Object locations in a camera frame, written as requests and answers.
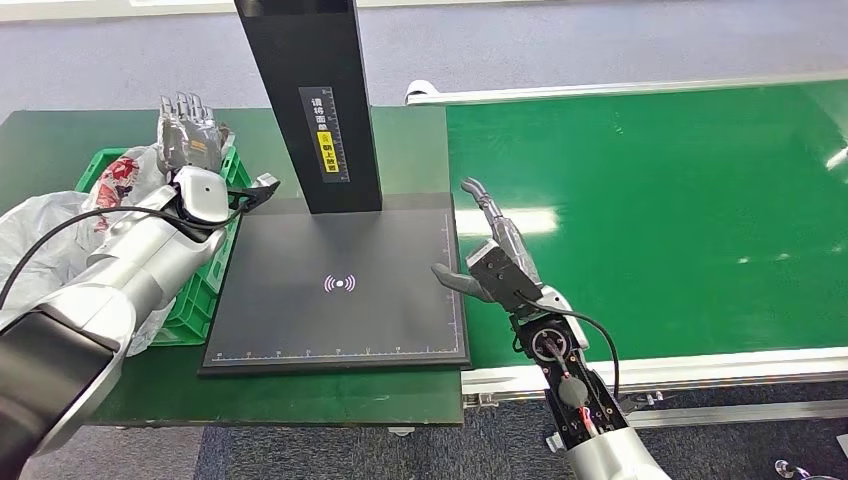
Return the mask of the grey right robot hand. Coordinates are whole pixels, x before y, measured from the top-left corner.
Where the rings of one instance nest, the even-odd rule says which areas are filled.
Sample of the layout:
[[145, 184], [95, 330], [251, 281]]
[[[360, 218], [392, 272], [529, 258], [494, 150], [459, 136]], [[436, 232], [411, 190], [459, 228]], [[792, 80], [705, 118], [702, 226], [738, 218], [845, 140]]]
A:
[[466, 257], [467, 275], [441, 263], [432, 265], [437, 281], [453, 291], [497, 303], [507, 312], [541, 299], [544, 284], [517, 226], [502, 213], [480, 181], [467, 177], [461, 188], [484, 213], [491, 237]]

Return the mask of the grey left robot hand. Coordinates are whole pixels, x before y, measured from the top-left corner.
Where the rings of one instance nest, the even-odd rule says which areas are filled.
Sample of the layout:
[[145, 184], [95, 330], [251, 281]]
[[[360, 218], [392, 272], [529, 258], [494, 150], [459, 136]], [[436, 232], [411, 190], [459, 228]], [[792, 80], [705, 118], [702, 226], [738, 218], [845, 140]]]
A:
[[160, 97], [156, 133], [157, 166], [166, 176], [185, 166], [219, 173], [234, 141], [231, 129], [194, 93]]

